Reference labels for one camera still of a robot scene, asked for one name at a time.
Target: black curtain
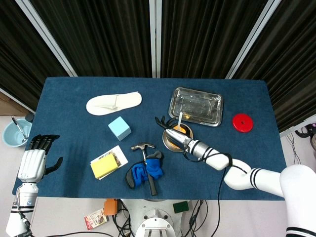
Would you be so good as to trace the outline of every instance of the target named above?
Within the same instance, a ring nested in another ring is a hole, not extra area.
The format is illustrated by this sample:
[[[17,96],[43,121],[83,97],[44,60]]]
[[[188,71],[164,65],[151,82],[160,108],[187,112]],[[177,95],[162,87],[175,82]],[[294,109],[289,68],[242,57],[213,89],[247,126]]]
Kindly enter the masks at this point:
[[[316,114],[316,1],[282,1],[234,78],[267,82],[280,131]]]
[[[162,1],[163,78],[225,78],[267,0]]]
[[[152,76],[148,0],[31,3],[78,76]]]
[[[46,77],[67,73],[15,1],[0,16],[0,87],[35,110]]]

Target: floor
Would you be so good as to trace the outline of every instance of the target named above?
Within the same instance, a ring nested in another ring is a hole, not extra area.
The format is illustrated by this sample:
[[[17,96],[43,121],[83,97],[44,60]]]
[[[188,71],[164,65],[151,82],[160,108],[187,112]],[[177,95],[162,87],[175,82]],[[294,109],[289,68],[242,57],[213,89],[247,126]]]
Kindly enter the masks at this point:
[[[0,117],[0,135],[5,126],[11,121],[10,117]],[[299,138],[296,134],[295,147],[302,164],[308,165],[316,171],[316,153],[309,144],[308,139]],[[287,165],[293,163],[292,147],[285,137],[281,138],[283,152]],[[5,233],[6,223],[14,199],[11,190],[19,168],[24,148],[7,147],[2,139],[0,141],[0,190],[2,190],[0,205],[0,236]],[[86,231],[83,217],[103,207],[103,199],[89,198],[47,198],[40,197],[32,219],[32,231],[36,237],[66,234],[70,232]],[[211,236],[217,224],[217,202],[208,201],[209,215],[206,224],[197,232],[198,237]],[[197,219],[201,223],[205,208]],[[188,228],[187,212],[182,217],[182,228]],[[124,222],[124,216],[119,215],[118,222]],[[286,207],[284,201],[221,201],[221,223],[216,237],[281,237],[285,236]],[[94,229],[118,236],[113,222]],[[97,234],[81,236],[96,237]]]

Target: spoon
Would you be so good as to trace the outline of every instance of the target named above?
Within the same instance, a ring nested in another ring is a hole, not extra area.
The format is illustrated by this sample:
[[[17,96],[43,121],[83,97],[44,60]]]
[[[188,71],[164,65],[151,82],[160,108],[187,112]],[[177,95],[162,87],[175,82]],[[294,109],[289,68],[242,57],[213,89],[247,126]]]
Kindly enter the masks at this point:
[[[24,132],[23,132],[23,130],[21,129],[20,125],[18,124],[17,120],[16,120],[13,116],[11,116],[11,118],[12,118],[13,122],[14,122],[15,125],[18,127],[18,129],[20,130],[20,132],[22,133],[22,135],[23,135],[23,137],[24,137],[23,140],[22,140],[22,143],[25,142],[25,141],[28,139],[28,137],[24,134]]]

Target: green object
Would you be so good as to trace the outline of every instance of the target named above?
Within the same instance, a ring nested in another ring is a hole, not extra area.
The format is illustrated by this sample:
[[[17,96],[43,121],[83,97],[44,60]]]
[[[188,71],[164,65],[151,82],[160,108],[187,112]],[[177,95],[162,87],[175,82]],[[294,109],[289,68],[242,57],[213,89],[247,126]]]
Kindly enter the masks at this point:
[[[173,204],[174,213],[184,212],[189,210],[189,205],[187,201],[182,201]]]

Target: white slipper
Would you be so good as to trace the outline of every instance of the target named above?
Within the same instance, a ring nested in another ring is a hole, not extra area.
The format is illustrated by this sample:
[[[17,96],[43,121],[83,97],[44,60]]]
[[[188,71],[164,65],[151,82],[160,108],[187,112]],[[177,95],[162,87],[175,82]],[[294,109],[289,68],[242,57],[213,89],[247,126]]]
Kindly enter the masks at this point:
[[[90,99],[86,109],[92,115],[107,115],[120,110],[138,106],[142,96],[138,92],[115,95],[101,95]]]

